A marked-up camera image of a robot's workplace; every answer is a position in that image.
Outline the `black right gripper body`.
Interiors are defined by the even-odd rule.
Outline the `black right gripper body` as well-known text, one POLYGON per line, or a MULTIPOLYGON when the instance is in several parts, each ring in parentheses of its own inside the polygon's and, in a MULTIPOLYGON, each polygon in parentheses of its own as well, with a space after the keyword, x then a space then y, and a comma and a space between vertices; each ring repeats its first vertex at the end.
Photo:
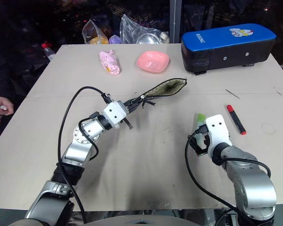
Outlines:
POLYGON ((196 153, 208 153, 210 138, 208 135, 207 125, 203 124, 196 130, 196 153))

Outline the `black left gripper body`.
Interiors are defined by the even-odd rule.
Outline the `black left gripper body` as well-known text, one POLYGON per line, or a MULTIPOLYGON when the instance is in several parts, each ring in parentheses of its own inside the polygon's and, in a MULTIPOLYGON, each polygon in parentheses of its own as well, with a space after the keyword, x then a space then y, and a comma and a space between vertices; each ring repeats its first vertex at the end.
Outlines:
POLYGON ((134 112, 138 108, 138 100, 130 99, 124 102, 124 106, 127 108, 129 113, 134 112))

